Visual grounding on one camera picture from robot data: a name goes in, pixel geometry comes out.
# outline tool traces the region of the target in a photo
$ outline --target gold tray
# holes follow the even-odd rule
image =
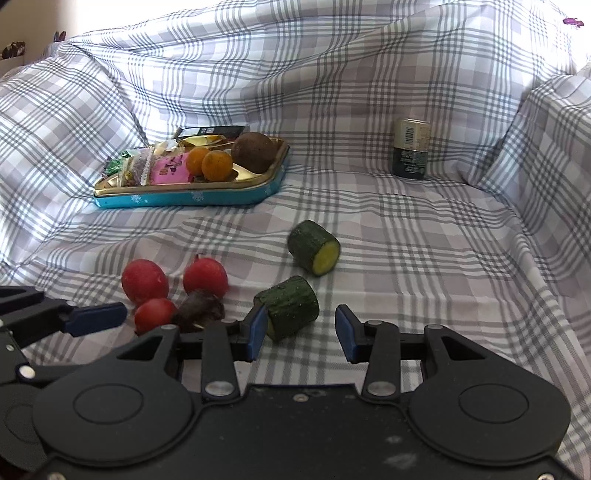
[[[170,183],[162,185],[146,185],[137,187],[117,187],[117,176],[119,174],[111,175],[107,179],[99,180],[95,184],[96,197],[108,197],[115,195],[134,195],[148,192],[164,193],[164,192],[179,192],[192,190],[222,190],[222,189],[245,189],[254,187],[265,183],[275,177],[275,174],[289,150],[289,145],[281,138],[271,137],[277,147],[277,154],[275,161],[271,164],[265,173],[253,173],[250,170],[234,164],[232,175],[226,181],[207,181],[205,179],[197,178],[191,183]],[[234,142],[227,142],[220,145],[213,145],[209,147],[210,150],[230,150]]]

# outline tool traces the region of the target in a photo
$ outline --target pink candy wrapper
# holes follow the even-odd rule
[[[187,156],[163,157],[152,166],[150,184],[162,185],[164,183],[190,183],[193,176],[187,170]]]

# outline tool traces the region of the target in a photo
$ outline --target can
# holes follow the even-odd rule
[[[392,173],[406,179],[422,180],[427,169],[431,125],[403,118],[394,126]]]

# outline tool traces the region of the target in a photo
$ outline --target plaid fabric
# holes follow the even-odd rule
[[[443,323],[564,391],[560,457],[590,478],[591,80],[576,73],[591,56],[566,16],[577,12],[543,0],[244,0],[59,44],[0,84],[0,281],[126,301],[121,271],[141,257],[178,303],[199,253],[226,266],[240,318],[301,274],[286,236],[315,220],[342,243],[336,270],[309,278],[320,318],[266,340],[258,362],[237,365],[241,383],[360,384],[364,366],[336,339],[339,303],[406,332]],[[433,127],[428,180],[388,174],[400,116]],[[94,207],[107,156],[219,124],[292,145],[278,194],[248,208]],[[132,337],[130,319],[28,354],[88,362]],[[418,365],[402,371],[415,388]]]

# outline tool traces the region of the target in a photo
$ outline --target cucumber slice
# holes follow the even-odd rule
[[[314,290],[299,275],[259,292],[254,301],[267,307],[267,335],[274,342],[295,335],[320,314]]]
[[[331,271],[340,255],[339,241],[312,220],[305,220],[291,231],[287,249],[298,265],[317,277]]]

